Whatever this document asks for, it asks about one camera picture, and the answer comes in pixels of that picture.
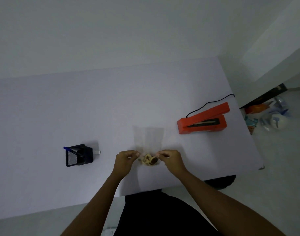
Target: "white tile floor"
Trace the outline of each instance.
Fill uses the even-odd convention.
[[[293,115],[288,127],[267,133],[258,126],[253,135],[266,168],[238,175],[235,182],[222,192],[249,206],[290,236],[300,235],[300,91],[288,91],[282,95]],[[183,186],[163,191],[200,211]],[[124,203],[124,197],[114,199],[105,228],[117,226]],[[59,235],[84,206],[0,220],[0,236]]]

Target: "table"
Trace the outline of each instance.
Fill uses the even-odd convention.
[[[217,58],[0,79],[0,218],[89,202],[118,152],[134,149],[132,126],[164,128],[162,148],[181,152],[202,180],[263,166],[233,96],[221,132],[180,135],[177,120],[231,93]],[[64,146],[101,154],[66,167]],[[179,185],[163,163],[136,162],[115,196]]]

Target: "cable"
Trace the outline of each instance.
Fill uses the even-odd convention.
[[[233,96],[235,97],[235,95],[234,95],[233,93],[231,93],[231,94],[229,94],[228,96],[225,96],[224,98],[222,98],[222,99],[220,99],[220,100],[217,100],[217,101],[212,101],[212,102],[208,102],[208,103],[215,103],[215,102],[219,102],[219,101],[221,101],[221,100],[225,99],[226,97],[229,97],[230,95],[233,95]],[[195,110],[195,111],[192,111],[192,112],[190,112],[189,114],[192,114],[192,113],[194,113],[194,112],[196,112],[196,111],[198,111],[198,110],[202,109],[202,108],[203,108],[204,106],[206,106],[208,103],[206,103],[205,105],[203,105],[201,108],[199,108],[199,109],[197,109],[197,110]]]

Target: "red impulse sealer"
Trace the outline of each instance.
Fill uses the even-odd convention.
[[[178,132],[187,134],[194,131],[222,131],[227,127],[223,114],[229,111],[230,107],[225,102],[194,116],[181,118],[177,121]]]

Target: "black mesh pen holder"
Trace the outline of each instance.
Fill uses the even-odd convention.
[[[93,162],[93,149],[84,144],[68,147],[73,152],[66,150],[66,166],[79,166]]]

